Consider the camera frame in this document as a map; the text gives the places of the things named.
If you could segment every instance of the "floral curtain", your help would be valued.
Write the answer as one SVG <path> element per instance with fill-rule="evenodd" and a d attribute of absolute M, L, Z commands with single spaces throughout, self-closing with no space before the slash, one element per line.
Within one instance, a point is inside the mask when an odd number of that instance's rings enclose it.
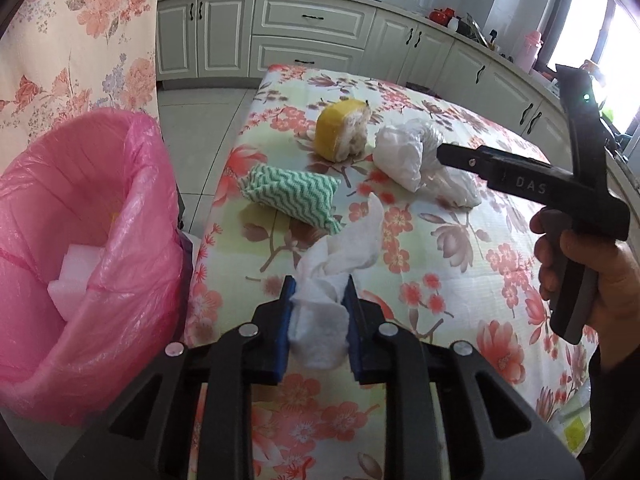
<path fill-rule="evenodd" d="M 158 0 L 25 0 L 0 40 L 0 173 L 95 107 L 158 117 Z"/>

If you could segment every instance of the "metal screw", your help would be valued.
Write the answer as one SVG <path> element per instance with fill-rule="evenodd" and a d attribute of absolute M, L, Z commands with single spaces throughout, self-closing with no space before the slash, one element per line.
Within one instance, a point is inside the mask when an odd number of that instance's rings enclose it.
<path fill-rule="evenodd" d="M 164 347 L 164 353 L 169 357 L 178 357 L 178 355 L 182 355 L 184 352 L 184 345 L 178 341 L 174 341 L 173 343 L 169 343 Z"/>
<path fill-rule="evenodd" d="M 462 356 L 471 355 L 474 352 L 474 348 L 467 341 L 456 341 L 453 343 L 453 351 Z"/>
<path fill-rule="evenodd" d="M 393 323 L 383 323 L 378 327 L 378 332 L 387 337 L 393 337 L 398 333 L 398 327 Z"/>
<path fill-rule="evenodd" d="M 242 337 L 253 337 L 258 333 L 258 326 L 253 323 L 245 323 L 238 329 L 238 332 Z"/>

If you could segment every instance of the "pink trash bag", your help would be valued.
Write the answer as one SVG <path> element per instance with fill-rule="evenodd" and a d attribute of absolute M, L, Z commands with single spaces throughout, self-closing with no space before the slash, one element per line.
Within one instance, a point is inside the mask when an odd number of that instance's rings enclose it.
<path fill-rule="evenodd" d="M 142 113 L 87 113 L 12 162 L 0 177 L 0 405 L 81 424 L 171 341 L 177 216 L 167 150 Z M 105 250 L 65 323 L 47 285 L 70 244 Z"/>

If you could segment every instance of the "chevron pattern cloth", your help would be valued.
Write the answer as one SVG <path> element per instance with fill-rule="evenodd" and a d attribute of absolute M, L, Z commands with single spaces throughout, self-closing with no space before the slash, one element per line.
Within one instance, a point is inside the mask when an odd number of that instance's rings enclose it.
<path fill-rule="evenodd" d="M 274 207 L 332 235 L 342 228 L 331 214 L 334 193 L 340 185 L 336 178 L 257 164 L 239 184 L 242 195 L 252 202 Z"/>

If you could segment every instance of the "pink bottle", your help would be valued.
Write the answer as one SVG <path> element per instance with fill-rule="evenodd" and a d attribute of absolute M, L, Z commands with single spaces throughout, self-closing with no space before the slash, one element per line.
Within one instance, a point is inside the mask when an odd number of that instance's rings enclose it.
<path fill-rule="evenodd" d="M 540 38 L 541 35 L 537 30 L 527 34 L 524 37 L 524 44 L 514 60 L 514 63 L 527 73 L 532 69 L 538 58 L 538 53 L 542 47 Z"/>

